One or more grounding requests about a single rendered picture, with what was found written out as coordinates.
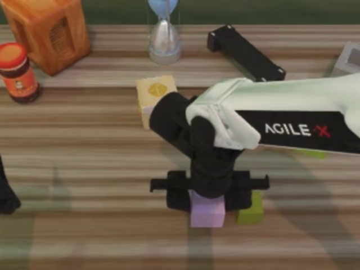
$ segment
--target orange wooden box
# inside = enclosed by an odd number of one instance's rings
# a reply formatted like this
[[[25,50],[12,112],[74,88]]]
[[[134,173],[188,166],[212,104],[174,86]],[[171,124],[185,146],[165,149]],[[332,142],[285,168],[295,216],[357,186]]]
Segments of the orange wooden box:
[[[80,0],[0,0],[17,42],[53,76],[91,53]]]

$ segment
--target red lid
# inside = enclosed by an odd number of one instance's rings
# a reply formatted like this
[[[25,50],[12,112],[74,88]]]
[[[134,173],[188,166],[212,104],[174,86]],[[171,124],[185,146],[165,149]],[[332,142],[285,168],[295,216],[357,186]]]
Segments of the red lid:
[[[21,65],[28,53],[23,45],[12,42],[0,45],[0,69],[13,69]]]

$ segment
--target orange label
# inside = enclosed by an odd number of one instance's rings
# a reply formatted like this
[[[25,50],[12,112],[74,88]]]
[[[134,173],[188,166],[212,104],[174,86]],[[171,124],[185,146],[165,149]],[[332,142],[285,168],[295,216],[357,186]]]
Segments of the orange label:
[[[32,95],[38,88],[35,74],[30,68],[24,75],[17,78],[4,78],[5,86],[13,97],[27,97]]]

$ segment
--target hourglass base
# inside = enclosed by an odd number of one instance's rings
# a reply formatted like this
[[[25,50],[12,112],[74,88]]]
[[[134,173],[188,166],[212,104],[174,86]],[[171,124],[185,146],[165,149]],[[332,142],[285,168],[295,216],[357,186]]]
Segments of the hourglass base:
[[[149,48],[150,59],[153,62],[160,65],[170,65],[179,60],[181,56],[181,48],[171,52],[171,53],[158,53],[153,48]]]

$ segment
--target gray box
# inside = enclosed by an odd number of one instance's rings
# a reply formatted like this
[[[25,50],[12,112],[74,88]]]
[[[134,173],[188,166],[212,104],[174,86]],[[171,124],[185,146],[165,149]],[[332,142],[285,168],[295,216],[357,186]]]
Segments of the gray box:
[[[353,73],[360,73],[360,44],[348,41],[346,42],[330,77],[339,77]]]

